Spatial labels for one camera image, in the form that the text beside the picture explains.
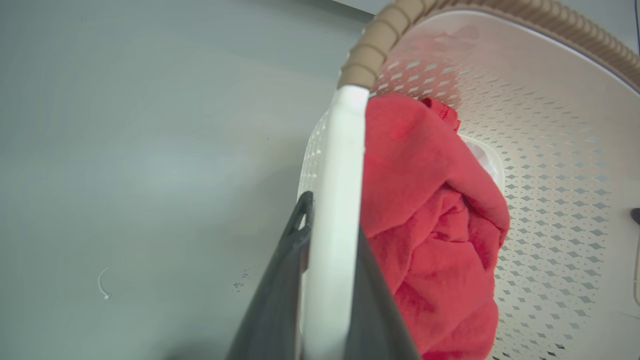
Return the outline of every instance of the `red fabric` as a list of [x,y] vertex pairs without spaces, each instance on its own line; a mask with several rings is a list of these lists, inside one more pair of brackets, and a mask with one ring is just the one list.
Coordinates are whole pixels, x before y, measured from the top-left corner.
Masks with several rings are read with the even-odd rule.
[[480,360],[498,322],[493,269],[509,212],[455,133],[455,111],[426,104],[369,100],[360,224],[422,358]]

